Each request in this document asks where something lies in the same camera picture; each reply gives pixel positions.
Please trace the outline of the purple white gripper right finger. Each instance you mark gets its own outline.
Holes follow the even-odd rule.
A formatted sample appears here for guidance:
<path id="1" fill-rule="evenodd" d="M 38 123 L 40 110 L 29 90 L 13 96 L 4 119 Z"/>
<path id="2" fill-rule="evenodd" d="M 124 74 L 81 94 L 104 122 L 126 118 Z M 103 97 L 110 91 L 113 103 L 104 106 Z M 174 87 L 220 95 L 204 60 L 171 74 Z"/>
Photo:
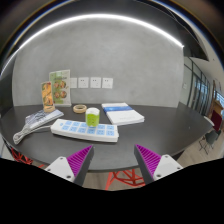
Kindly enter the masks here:
<path id="1" fill-rule="evenodd" d="M 182 166 L 170 155 L 159 155 L 138 144 L 134 146 L 134 155 L 146 184 L 182 169 Z"/>

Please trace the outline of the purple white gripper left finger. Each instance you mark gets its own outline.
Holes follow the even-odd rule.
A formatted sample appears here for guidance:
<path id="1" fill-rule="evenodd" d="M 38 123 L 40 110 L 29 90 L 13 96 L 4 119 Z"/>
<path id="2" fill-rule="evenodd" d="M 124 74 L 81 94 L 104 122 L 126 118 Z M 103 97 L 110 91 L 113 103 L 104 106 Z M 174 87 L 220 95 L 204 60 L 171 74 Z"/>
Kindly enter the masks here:
<path id="1" fill-rule="evenodd" d="M 94 147 L 90 145 L 68 157 L 58 157 L 46 168 L 46 171 L 82 186 L 93 156 Z"/>

